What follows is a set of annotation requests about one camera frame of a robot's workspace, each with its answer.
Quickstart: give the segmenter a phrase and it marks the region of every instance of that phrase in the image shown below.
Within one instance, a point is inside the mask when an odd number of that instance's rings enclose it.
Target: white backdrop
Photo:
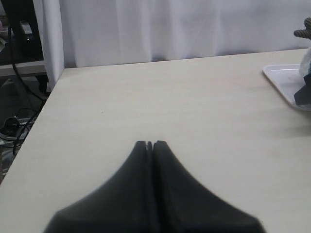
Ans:
[[[306,48],[310,0],[34,0],[52,85],[64,67]]]

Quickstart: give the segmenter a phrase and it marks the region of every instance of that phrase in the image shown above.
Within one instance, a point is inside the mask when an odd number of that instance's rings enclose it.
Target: white curtain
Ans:
[[[46,68],[306,48],[310,0],[34,0]]]

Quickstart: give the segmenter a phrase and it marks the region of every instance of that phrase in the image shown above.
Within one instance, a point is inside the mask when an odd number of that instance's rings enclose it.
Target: white table surface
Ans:
[[[309,233],[311,115],[261,71],[303,53],[65,69],[0,187],[0,232],[42,232],[137,140],[166,140],[197,180],[268,233]]]

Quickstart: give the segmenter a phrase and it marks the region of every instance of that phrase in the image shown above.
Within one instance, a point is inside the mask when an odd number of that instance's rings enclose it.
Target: white tray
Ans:
[[[298,106],[294,94],[305,85],[299,75],[300,64],[271,65],[263,68],[263,73],[289,105],[302,111],[311,111],[311,104]]]

